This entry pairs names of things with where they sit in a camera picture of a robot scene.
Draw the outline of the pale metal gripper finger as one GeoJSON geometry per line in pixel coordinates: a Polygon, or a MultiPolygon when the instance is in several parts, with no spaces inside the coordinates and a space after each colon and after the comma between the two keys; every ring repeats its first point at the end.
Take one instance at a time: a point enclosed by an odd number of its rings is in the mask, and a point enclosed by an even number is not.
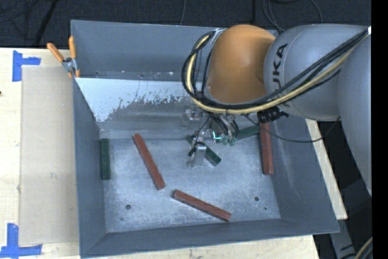
{"type": "Polygon", "coordinates": [[[204,143],[195,143],[189,151],[187,167],[194,168],[203,165],[207,146],[204,143]]]}
{"type": "Polygon", "coordinates": [[[202,119],[203,113],[197,108],[186,108],[181,117],[181,127],[189,128],[202,119]]]}

